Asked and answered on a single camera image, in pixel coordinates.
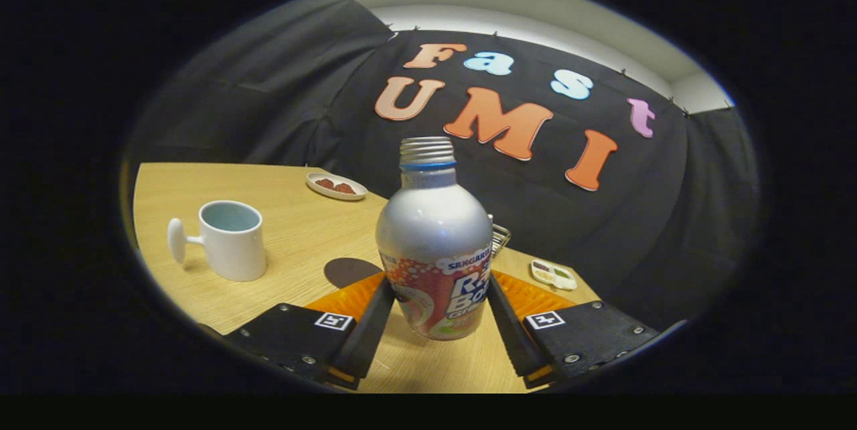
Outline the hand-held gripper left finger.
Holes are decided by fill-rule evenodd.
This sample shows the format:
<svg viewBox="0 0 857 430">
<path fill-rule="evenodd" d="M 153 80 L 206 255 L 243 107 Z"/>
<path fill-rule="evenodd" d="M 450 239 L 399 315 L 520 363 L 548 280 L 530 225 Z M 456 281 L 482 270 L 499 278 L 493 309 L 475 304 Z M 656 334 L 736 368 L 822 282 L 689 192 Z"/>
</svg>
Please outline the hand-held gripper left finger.
<svg viewBox="0 0 857 430">
<path fill-rule="evenodd" d="M 394 304 L 376 273 L 300 307 L 277 303 L 224 335 L 230 344 L 297 377 L 358 389 Z"/>
</svg>

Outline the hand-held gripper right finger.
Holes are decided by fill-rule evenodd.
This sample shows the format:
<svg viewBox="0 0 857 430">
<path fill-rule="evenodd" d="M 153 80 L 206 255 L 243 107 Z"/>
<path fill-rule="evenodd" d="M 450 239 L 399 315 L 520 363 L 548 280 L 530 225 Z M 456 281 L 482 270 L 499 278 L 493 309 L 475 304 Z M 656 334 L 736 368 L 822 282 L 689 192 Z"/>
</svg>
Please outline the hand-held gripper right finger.
<svg viewBox="0 0 857 430">
<path fill-rule="evenodd" d="M 528 389 L 591 377 L 660 336 L 605 301 L 575 303 L 499 271 L 491 275 L 487 298 L 506 354 Z"/>
</svg>

